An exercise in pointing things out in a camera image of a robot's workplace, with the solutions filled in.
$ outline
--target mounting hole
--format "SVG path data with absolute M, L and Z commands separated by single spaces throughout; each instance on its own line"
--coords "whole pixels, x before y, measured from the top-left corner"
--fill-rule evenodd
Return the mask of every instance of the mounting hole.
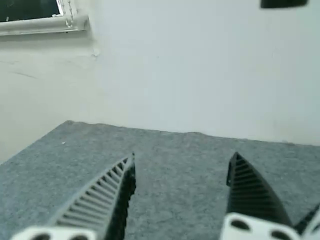
M 70 240 L 89 240 L 89 238 L 85 235 L 77 235 L 77 236 L 70 238 Z
M 231 226 L 237 228 L 237 229 L 242 229 L 245 231 L 250 231 L 250 227 L 248 224 L 246 224 L 244 221 L 242 220 L 232 220 L 231 222 Z
M 279 239 L 279 240 L 291 240 L 291 237 L 289 237 L 283 231 L 278 231 L 278 230 L 272 231 L 271 236 L 274 237 L 275 239 Z
M 314 227 L 314 229 L 312 230 L 312 233 L 314 234 L 319 229 L 320 229 L 320 222 Z
M 40 233 L 37 236 L 34 236 L 31 240 L 49 240 L 50 235 L 47 233 Z

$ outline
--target white wall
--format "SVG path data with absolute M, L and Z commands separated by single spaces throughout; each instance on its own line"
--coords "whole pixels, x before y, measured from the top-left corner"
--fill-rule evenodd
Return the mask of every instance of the white wall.
M 0 38 L 0 161 L 65 120 L 320 145 L 320 1 L 88 9 L 94 40 Z

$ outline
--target window frame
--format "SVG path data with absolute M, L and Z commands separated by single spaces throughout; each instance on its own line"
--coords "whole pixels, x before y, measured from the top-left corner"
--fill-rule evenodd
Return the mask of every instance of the window frame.
M 0 36 L 85 31 L 88 15 L 75 0 L 56 0 L 60 14 L 47 18 L 0 22 Z

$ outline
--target gray felt mat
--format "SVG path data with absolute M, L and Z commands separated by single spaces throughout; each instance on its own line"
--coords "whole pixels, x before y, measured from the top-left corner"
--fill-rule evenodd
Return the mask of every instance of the gray felt mat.
M 320 147 L 67 121 L 0 166 L 0 239 L 47 220 L 103 168 L 135 151 L 126 240 L 218 239 L 235 151 L 293 222 L 320 202 Z

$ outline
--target window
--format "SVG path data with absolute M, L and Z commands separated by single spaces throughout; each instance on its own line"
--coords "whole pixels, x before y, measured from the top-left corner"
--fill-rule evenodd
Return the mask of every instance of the window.
M 59 14 L 57 0 L 0 0 L 0 22 L 50 18 Z
M 0 37 L 88 29 L 88 14 L 76 0 L 0 0 Z

